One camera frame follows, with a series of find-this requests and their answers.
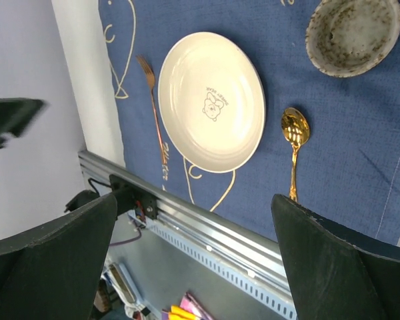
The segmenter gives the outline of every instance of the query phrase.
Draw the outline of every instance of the oval plate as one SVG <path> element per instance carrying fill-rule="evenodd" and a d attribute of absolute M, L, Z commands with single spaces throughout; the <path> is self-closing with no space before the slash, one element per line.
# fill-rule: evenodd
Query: oval plate
<path fill-rule="evenodd" d="M 224 173 L 254 154 L 265 124 L 263 88 L 230 40 L 208 32 L 182 38 L 166 56 L 158 87 L 166 132 L 189 162 Z"/>

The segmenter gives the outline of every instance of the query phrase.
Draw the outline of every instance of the pink object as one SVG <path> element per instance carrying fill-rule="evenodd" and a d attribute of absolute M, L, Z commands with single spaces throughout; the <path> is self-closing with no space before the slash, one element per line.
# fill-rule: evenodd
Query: pink object
<path fill-rule="evenodd" d="M 179 306 L 197 317 L 202 318 L 202 320 L 214 320 L 214 318 L 212 318 L 212 316 L 210 316 L 210 314 L 208 314 L 208 312 L 206 312 L 197 300 L 195 300 L 195 298 L 189 293 L 184 294 Z"/>

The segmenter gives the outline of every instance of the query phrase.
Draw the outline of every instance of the plate rim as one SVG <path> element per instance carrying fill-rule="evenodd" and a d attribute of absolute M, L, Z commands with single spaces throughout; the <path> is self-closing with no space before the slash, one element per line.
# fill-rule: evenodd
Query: plate rim
<path fill-rule="evenodd" d="M 226 170 L 210 170 L 210 169 L 206 169 L 198 164 L 196 164 L 195 162 L 193 162 L 191 159 L 189 159 L 188 157 L 186 157 L 183 152 L 181 152 L 181 150 L 178 148 L 178 146 L 176 146 L 175 142 L 172 139 L 172 136 L 169 134 L 169 130 L 167 129 L 166 123 L 163 119 L 162 116 L 162 106 L 161 106 L 161 82 L 163 80 L 163 68 L 166 65 L 166 62 L 169 59 L 169 56 L 172 54 L 172 52 L 176 49 L 176 47 L 178 45 L 181 44 L 181 42 L 186 41 L 188 38 L 191 37 L 196 37 L 196 36 L 200 36 L 200 35 L 206 35 L 206 36 L 210 36 L 210 37 L 216 37 L 216 38 L 220 38 L 228 43 L 230 43 L 232 46 L 234 46 L 234 48 L 236 50 L 239 50 L 240 53 L 242 54 L 242 56 L 246 59 L 246 61 L 250 64 L 250 66 L 252 67 L 252 69 L 255 72 L 256 75 L 256 79 L 258 81 L 259 84 L 259 88 L 261 89 L 261 100 L 262 100 L 262 104 L 263 104 L 263 108 L 261 108 L 262 112 L 261 112 L 261 128 L 259 131 L 259 138 L 257 139 L 257 141 L 255 142 L 254 148 L 252 148 L 252 151 L 249 153 L 249 155 L 246 157 L 246 159 L 244 159 L 240 164 L 238 164 L 237 166 L 230 168 L 230 169 L 226 169 Z M 220 35 L 218 33 L 214 33 L 214 32 L 208 32 L 208 31 L 200 31 L 200 32 L 194 32 L 194 33 L 190 33 L 182 38 L 180 38 L 180 40 L 178 40 L 173 46 L 172 48 L 170 48 L 170 50 L 167 52 L 166 57 L 161 65 L 161 69 L 160 69 L 160 74 L 159 74 L 159 81 L 157 84 L 157 102 L 159 104 L 159 112 L 160 112 L 160 118 L 161 118 L 161 122 L 166 130 L 166 134 L 169 137 L 169 139 L 171 140 L 173 146 L 176 148 L 176 150 L 178 150 L 178 152 L 182 155 L 182 157 L 186 160 L 188 160 L 191 164 L 193 164 L 194 166 L 196 166 L 197 168 L 206 171 L 206 172 L 210 172 L 210 173 L 228 173 L 228 172 L 232 172 L 234 170 L 239 169 L 240 167 L 244 166 L 244 164 L 246 164 L 250 158 L 252 158 L 252 156 L 255 154 L 256 150 L 258 149 L 258 146 L 262 140 L 263 137 L 263 133 L 264 133 L 264 129 L 265 129 L 265 118 L 266 118 L 266 110 L 267 110 L 267 102 L 265 99 L 265 93 L 264 93 L 264 88 L 262 85 L 262 81 L 261 78 L 258 74 L 258 71 L 256 70 L 254 64 L 252 63 L 252 61 L 250 60 L 250 58 L 246 55 L 246 53 L 238 46 L 236 45 L 234 42 L 232 42 L 230 39 L 224 37 L 223 35 Z"/>

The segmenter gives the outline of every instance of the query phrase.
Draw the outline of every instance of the spoon handle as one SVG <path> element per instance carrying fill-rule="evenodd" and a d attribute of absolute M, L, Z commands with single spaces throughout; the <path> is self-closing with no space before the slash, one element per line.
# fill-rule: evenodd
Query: spoon handle
<path fill-rule="evenodd" d="M 289 198 L 298 202 L 298 194 L 296 190 L 296 160 L 298 159 L 299 145 L 292 145 L 292 174 L 291 174 L 291 188 L 289 190 Z"/>

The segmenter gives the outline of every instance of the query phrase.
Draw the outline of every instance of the bowl rim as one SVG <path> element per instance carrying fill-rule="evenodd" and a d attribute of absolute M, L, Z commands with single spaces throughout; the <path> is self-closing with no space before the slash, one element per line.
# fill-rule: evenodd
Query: bowl rim
<path fill-rule="evenodd" d="M 333 0 L 322 0 L 320 2 L 320 4 L 315 8 L 314 13 L 312 14 L 312 16 L 309 20 L 308 28 L 305 32 L 305 46 L 307 49 L 308 58 L 310 59 L 312 64 L 318 70 L 320 70 L 322 73 L 324 73 L 326 75 L 330 75 L 332 77 L 340 77 L 340 78 L 354 77 L 356 75 L 361 75 L 361 74 L 369 71 L 370 69 L 374 68 L 380 62 L 382 62 L 382 60 L 384 60 L 386 58 L 386 56 L 388 56 L 388 54 L 394 48 L 394 46 L 399 38 L 399 35 L 400 35 L 400 4 L 399 4 L 398 0 L 376 0 L 376 1 L 385 1 L 389 6 L 392 7 L 393 12 L 395 14 L 394 19 L 392 19 L 392 26 L 395 26 L 395 30 L 394 30 L 395 37 L 393 37 L 390 41 L 388 41 L 386 43 L 385 46 L 383 46 L 383 50 L 380 52 L 380 54 L 378 54 L 378 56 L 376 56 L 376 58 L 367 61 L 361 67 L 359 67 L 358 69 L 356 69 L 352 72 L 348 72 L 347 69 L 342 69 L 340 71 L 326 70 L 326 68 L 324 68 L 322 65 L 320 65 L 317 62 L 316 58 L 314 58 L 314 56 L 311 52 L 310 47 L 312 46 L 312 44 L 309 41 L 309 34 L 311 32 L 313 25 L 315 24 L 314 18 L 317 16 L 317 14 L 320 12 L 320 10 L 322 10 L 323 6 L 330 5 L 334 1 Z"/>

